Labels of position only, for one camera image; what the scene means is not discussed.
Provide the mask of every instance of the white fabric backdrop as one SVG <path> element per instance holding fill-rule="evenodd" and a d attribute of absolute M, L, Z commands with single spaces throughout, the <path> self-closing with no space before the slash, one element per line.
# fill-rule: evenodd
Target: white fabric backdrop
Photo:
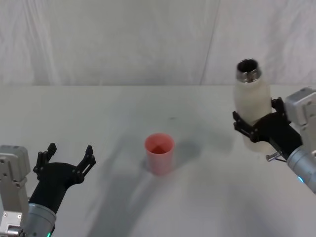
<path fill-rule="evenodd" d="M 0 83 L 316 83 L 314 0 L 0 0 Z"/>

